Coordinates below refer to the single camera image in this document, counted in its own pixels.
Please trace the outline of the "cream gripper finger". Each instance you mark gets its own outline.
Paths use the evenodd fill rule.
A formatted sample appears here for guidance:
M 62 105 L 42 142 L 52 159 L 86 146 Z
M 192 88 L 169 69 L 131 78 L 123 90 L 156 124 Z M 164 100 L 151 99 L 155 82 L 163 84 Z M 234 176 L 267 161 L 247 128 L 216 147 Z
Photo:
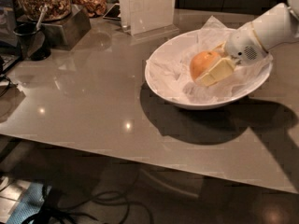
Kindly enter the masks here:
M 235 63 L 229 58 L 221 58 L 214 62 L 195 83 L 203 86 L 212 86 L 230 76 L 235 70 Z
M 224 54 L 225 53 L 225 43 L 221 42 L 219 45 L 217 45 L 213 51 L 218 52 L 219 54 Z

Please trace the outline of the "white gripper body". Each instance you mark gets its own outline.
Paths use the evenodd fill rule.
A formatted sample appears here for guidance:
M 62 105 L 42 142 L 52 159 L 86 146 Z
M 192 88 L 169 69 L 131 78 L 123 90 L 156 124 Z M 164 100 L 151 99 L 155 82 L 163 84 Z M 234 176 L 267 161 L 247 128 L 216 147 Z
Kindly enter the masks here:
M 251 22 L 244 24 L 229 35 L 224 44 L 224 51 L 237 65 L 252 65 L 268 55 Z

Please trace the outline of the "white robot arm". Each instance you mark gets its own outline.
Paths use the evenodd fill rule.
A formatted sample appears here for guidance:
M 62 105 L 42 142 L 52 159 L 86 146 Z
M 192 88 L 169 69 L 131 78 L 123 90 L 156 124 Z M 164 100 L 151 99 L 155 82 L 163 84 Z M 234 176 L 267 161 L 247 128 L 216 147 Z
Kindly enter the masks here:
M 298 41 L 299 0 L 280 3 L 254 21 L 247 22 L 213 50 L 192 58 L 190 74 L 194 83 L 206 87 L 229 77 L 238 66 L 263 60 L 270 49 Z

